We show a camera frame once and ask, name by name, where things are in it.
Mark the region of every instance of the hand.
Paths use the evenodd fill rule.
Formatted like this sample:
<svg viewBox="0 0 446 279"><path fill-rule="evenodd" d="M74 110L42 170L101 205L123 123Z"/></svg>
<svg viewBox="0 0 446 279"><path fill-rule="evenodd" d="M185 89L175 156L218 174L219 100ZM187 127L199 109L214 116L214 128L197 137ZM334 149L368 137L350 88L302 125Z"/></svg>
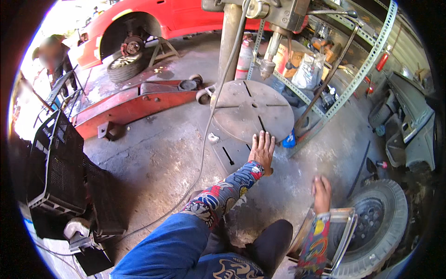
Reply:
<svg viewBox="0 0 446 279"><path fill-rule="evenodd" d="M325 176L317 175L312 185L314 212L316 214L330 211L331 184Z"/></svg>
<svg viewBox="0 0 446 279"><path fill-rule="evenodd" d="M273 174L271 161L273 159L275 146L276 137L270 138L269 132L265 133L265 131L260 131L259 137L257 137L256 134L252 136L252 148L249 153L248 161L256 161L260 163L265 170L265 176Z"/></svg>

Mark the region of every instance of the car door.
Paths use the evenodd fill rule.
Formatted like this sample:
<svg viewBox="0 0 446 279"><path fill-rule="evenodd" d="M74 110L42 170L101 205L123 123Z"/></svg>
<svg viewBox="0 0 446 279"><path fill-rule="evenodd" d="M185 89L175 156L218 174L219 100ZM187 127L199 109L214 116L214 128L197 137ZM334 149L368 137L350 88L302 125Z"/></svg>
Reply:
<svg viewBox="0 0 446 279"><path fill-rule="evenodd" d="M203 31L204 26L211 30L215 25L223 24L222 12L205 12L201 9L201 0L171 0L173 23L176 30L190 29L190 32Z"/></svg>

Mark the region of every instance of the red car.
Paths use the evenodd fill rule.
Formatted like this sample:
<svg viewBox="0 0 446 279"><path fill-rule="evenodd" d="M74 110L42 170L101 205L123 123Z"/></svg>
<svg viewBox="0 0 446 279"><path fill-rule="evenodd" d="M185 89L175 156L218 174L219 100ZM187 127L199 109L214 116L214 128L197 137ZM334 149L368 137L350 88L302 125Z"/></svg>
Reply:
<svg viewBox="0 0 446 279"><path fill-rule="evenodd" d="M246 29L257 30L259 23L247 19ZM132 36L169 39L222 25L223 12L203 11L201 0L121 0L87 25L78 63L83 69L100 65Z"/></svg>

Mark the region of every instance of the slotted metal plate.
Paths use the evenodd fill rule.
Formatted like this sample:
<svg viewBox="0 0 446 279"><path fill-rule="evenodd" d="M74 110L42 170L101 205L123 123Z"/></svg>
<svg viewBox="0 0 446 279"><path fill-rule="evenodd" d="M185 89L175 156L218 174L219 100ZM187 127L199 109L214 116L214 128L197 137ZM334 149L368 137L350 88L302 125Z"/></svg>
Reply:
<svg viewBox="0 0 446 279"><path fill-rule="evenodd" d="M211 99L214 106L215 97ZM266 130L284 140L294 126L294 115L286 99L270 86L252 80L233 80L223 85L215 122L224 132L252 143L252 135Z"/></svg>

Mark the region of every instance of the plastic bag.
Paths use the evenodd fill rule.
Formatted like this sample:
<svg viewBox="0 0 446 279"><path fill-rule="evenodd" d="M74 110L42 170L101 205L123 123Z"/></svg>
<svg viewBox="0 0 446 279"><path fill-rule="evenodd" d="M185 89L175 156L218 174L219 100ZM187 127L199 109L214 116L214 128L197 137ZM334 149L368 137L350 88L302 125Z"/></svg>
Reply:
<svg viewBox="0 0 446 279"><path fill-rule="evenodd" d="M322 79L326 55L317 53L315 58L305 53L299 70L294 74L291 82L300 89L314 90Z"/></svg>

